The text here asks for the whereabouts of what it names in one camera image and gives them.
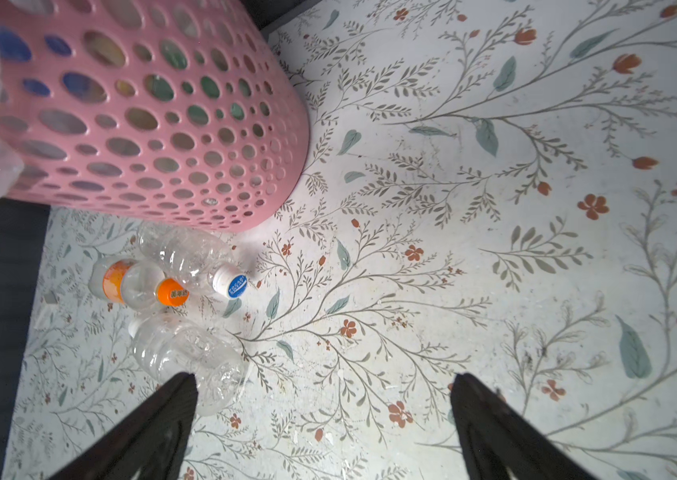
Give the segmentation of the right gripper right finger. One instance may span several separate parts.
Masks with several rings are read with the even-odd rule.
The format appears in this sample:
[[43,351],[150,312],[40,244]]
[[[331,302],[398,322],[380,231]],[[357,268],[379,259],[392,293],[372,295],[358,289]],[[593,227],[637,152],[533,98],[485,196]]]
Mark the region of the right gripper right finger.
[[475,376],[459,374],[450,394],[471,479],[591,479]]

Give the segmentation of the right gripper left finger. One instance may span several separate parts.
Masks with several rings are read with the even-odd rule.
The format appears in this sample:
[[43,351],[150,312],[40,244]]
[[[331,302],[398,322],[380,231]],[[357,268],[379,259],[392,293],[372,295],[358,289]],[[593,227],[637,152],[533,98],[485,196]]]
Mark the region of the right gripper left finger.
[[198,406],[196,376],[178,373],[54,479],[176,479]]

